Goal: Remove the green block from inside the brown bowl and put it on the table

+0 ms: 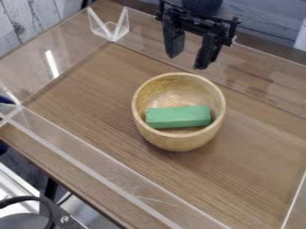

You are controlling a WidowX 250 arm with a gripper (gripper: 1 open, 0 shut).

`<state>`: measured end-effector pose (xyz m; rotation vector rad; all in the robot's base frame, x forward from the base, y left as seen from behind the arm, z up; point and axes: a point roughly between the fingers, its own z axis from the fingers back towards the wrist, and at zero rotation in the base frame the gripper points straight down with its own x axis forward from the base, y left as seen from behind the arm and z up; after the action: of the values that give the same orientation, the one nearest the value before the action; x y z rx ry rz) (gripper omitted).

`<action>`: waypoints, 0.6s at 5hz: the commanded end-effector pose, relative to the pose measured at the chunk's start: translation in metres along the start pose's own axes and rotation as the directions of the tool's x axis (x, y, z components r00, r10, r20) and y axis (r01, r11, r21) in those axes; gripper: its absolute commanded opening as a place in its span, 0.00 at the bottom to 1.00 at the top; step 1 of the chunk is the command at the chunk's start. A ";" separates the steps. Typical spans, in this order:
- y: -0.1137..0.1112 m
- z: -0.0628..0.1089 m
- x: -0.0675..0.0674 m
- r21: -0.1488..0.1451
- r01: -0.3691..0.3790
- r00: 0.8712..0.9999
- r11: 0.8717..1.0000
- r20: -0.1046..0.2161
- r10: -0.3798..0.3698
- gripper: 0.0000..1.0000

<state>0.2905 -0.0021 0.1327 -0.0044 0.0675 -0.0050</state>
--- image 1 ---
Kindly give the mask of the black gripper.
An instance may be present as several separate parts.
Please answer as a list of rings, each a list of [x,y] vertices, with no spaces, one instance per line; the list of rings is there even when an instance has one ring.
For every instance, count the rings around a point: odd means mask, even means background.
[[[194,68],[205,70],[217,60],[221,47],[230,47],[241,24],[237,15],[222,8],[222,0],[159,0],[155,19],[162,23],[165,51],[175,58],[185,49],[186,31],[202,36]]]

